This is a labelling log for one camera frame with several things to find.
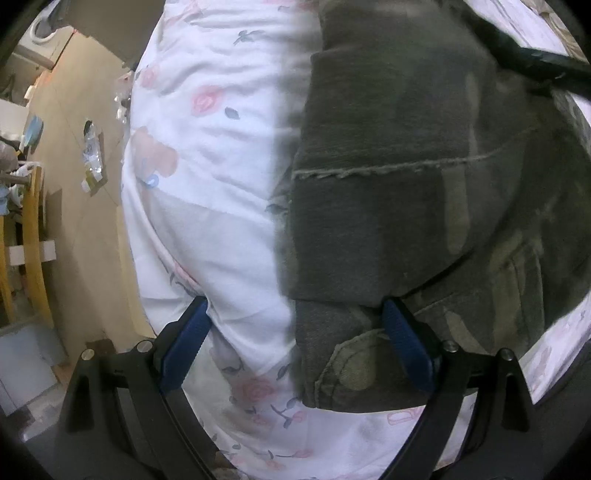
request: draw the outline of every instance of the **washing machine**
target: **washing machine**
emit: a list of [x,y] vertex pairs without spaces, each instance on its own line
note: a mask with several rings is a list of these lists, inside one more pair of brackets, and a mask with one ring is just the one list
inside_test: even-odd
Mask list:
[[51,14],[58,4],[59,0],[54,0],[37,15],[14,49],[14,53],[48,70],[53,69],[56,65],[61,52],[66,48],[70,37],[74,33],[74,28],[69,25],[58,28],[53,32],[47,32],[45,28],[41,28],[44,19]]

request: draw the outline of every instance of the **bolt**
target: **bolt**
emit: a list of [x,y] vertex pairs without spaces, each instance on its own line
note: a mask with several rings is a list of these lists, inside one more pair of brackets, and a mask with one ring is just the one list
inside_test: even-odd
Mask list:
[[138,352],[147,353],[152,349],[152,342],[149,340],[142,340],[135,346]]
[[443,349],[449,353],[456,353],[460,349],[460,346],[453,340],[445,340],[443,342]]
[[501,358],[503,360],[507,360],[508,362],[510,362],[511,360],[513,360],[515,358],[515,354],[513,353],[513,351],[511,351],[508,348],[501,348]]
[[94,355],[95,351],[92,348],[88,348],[82,352],[80,358],[82,358],[82,360],[90,360],[92,357],[94,357]]

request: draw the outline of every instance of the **floor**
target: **floor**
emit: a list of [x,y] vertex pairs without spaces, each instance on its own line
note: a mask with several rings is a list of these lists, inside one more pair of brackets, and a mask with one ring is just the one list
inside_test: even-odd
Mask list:
[[[117,232],[124,131],[115,118],[113,81],[125,71],[107,49],[75,33],[53,71],[40,77],[30,104],[44,122],[32,160],[45,167],[46,232],[57,253],[46,264],[46,287],[74,361],[86,342],[109,338],[125,351],[141,339],[129,319]],[[80,185],[87,118],[103,132],[108,178],[92,197]]]

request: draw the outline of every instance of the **stitching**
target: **stitching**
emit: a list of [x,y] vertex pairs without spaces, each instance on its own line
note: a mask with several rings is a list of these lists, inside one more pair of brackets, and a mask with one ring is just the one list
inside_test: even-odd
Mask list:
[[426,306],[418,309],[416,312],[414,312],[414,315],[416,316],[416,315],[420,315],[422,313],[425,313],[425,312],[431,310],[431,308],[436,307],[438,304],[440,304],[444,301],[448,301],[450,299],[454,299],[456,304],[467,302],[469,300],[469,297],[472,297],[473,295],[475,295],[479,290],[486,288],[486,285],[488,283],[490,283],[491,278],[494,278],[497,275],[500,275],[501,272],[510,268],[512,266],[511,262],[512,262],[513,257],[517,256],[518,254],[522,254],[525,260],[529,260],[531,257],[535,256],[535,252],[532,250],[531,246],[528,243],[523,242],[515,250],[513,250],[513,252],[510,254],[509,258],[505,262],[503,262],[499,266],[499,268],[497,268],[494,272],[490,272],[489,274],[487,274],[486,277],[482,277],[483,281],[478,282],[478,284],[476,286],[453,291],[453,292],[445,295],[443,298],[437,299],[437,300],[433,301],[432,303],[430,303],[429,305],[426,305]]
[[340,375],[341,375],[341,373],[343,373],[343,370],[345,370],[345,368],[347,368],[347,365],[349,365],[349,362],[354,357],[356,357],[357,355],[359,355],[360,353],[365,352],[367,350],[377,350],[377,347],[378,347],[378,344],[377,343],[374,343],[372,345],[368,345],[366,348],[362,348],[361,350],[354,351],[351,355],[349,355],[349,358],[347,360],[345,360],[345,363],[343,364],[343,368],[341,368],[338,373],[335,372],[336,373],[336,382],[335,382],[335,384],[333,386],[333,391],[330,394],[330,408],[334,408],[335,407],[335,392],[336,392],[336,389],[338,387],[343,386],[343,383],[340,380]]
[[392,173],[399,170],[422,170],[424,168],[442,168],[442,167],[451,167],[456,165],[462,165],[466,163],[471,163],[474,161],[479,160],[486,160],[490,156],[500,152],[510,143],[515,141],[517,138],[530,133],[531,131],[535,130],[534,127],[526,128],[525,130],[521,131],[517,135],[510,138],[507,142],[502,144],[500,147],[484,153],[480,155],[472,155],[468,157],[456,157],[456,158],[440,158],[438,160],[420,160],[415,162],[406,162],[406,163],[397,163],[397,164],[387,164],[387,165],[380,165],[380,166],[373,166],[373,167],[352,167],[352,168],[312,168],[312,169],[302,169],[302,170],[294,170],[291,175],[292,180],[305,180],[310,177],[314,177],[316,179],[325,179],[326,177],[337,177],[338,179],[344,179],[345,177],[349,177],[351,175],[361,175],[361,176],[370,176],[370,175],[386,175],[388,173]]
[[[535,270],[536,272],[536,276],[539,279],[539,281],[541,282],[541,272],[540,269],[538,267],[538,263],[535,261],[535,251],[533,251],[533,259],[534,260],[534,268],[533,270]],[[527,283],[527,275],[529,273],[527,267],[525,266],[525,258],[522,259],[523,260],[523,267],[524,267],[524,271],[525,271],[525,282]],[[532,341],[531,341],[531,329],[530,329],[530,324],[528,323],[528,317],[525,314],[525,309],[523,306],[523,298],[525,295],[525,286],[521,285],[521,283],[519,282],[519,274],[517,273],[517,266],[515,265],[515,258],[514,256],[511,257],[511,259],[509,260],[511,262],[511,268],[513,269],[513,275],[515,276],[515,283],[517,284],[517,292],[519,294],[519,311],[521,312],[521,323],[523,323],[524,327],[525,327],[525,332],[527,334],[527,345],[529,348],[531,348],[531,346],[533,345]],[[542,298],[540,299],[540,302],[542,304],[542,306],[544,305],[544,297],[542,296]]]
[[[357,335],[357,336],[353,337],[353,338],[352,338],[352,339],[350,339],[350,340],[345,340],[344,342],[342,342],[342,343],[339,343],[339,344],[335,345],[335,348],[334,348],[334,350],[333,350],[333,353],[332,353],[332,355],[330,356],[330,359],[329,359],[329,361],[328,361],[328,362],[327,362],[327,364],[324,366],[324,370],[322,370],[322,373],[320,374],[320,376],[318,377],[318,379],[317,379],[317,380],[314,382],[314,403],[315,403],[315,404],[318,406],[317,408],[321,408],[321,407],[320,407],[320,390],[321,390],[321,388],[322,388],[322,386],[323,386],[323,385],[326,385],[326,384],[324,383],[324,376],[325,376],[325,375],[327,375],[327,374],[329,373],[329,370],[330,370],[330,369],[333,367],[333,364],[334,364],[334,362],[336,361],[336,359],[337,359],[339,356],[343,355],[342,348],[344,347],[344,345],[345,345],[345,344],[347,344],[347,346],[349,346],[349,345],[354,345],[354,344],[356,344],[356,343],[359,343],[359,342],[361,342],[362,340],[365,340],[366,338],[375,338],[375,339],[379,339],[379,337],[378,337],[378,333],[380,333],[380,332],[383,332],[383,331],[384,331],[384,329],[383,329],[383,328],[379,328],[379,329],[370,330],[370,331],[368,331],[368,332],[363,332],[363,333],[361,333],[360,335]],[[342,347],[342,348],[341,348],[341,349],[339,349],[339,351],[338,351],[338,352],[335,352],[335,350],[336,350],[338,347]],[[345,360],[345,365],[346,365],[346,364],[347,364],[347,362],[350,360],[350,357],[351,357],[351,356],[349,356],[349,358],[348,358],[347,360]],[[334,368],[332,368],[332,370],[333,370],[333,372],[334,372],[335,374],[337,374],[337,375],[340,375],[340,373],[342,372],[342,370],[343,370],[344,368],[345,368],[345,366],[343,366],[343,368],[342,368],[342,369],[341,369],[341,370],[338,372],[338,374],[337,374],[337,372],[335,371],[335,369],[334,369]],[[335,383],[332,385],[332,392],[331,392],[331,393],[330,393],[330,395],[329,395],[329,398],[330,398],[330,408],[332,408],[332,406],[333,406],[333,396],[334,396],[334,394],[335,394],[335,390],[336,390],[336,388],[337,388],[339,385],[340,385],[340,381],[338,381],[338,380],[337,380],[337,382],[335,382]]]

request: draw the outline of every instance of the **plastic bag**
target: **plastic bag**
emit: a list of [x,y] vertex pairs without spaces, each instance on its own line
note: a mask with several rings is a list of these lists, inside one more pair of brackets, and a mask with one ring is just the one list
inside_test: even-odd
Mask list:
[[[35,167],[41,167],[41,164],[38,161],[28,161],[24,165],[21,165],[17,171],[12,172],[12,174],[18,177],[26,177],[31,174]],[[22,208],[22,200],[25,196],[25,186],[15,184],[10,187],[9,190],[8,198],[12,200],[14,205]]]
[[134,73],[127,72],[115,80],[116,118],[124,125],[129,123],[129,107],[131,106],[131,89],[134,86]]
[[12,171],[18,168],[18,154],[10,145],[0,140],[0,170]]
[[98,188],[103,180],[103,158],[100,153],[98,132],[92,120],[84,124],[84,151],[82,160],[86,169],[85,179],[82,180],[82,190],[90,193]]

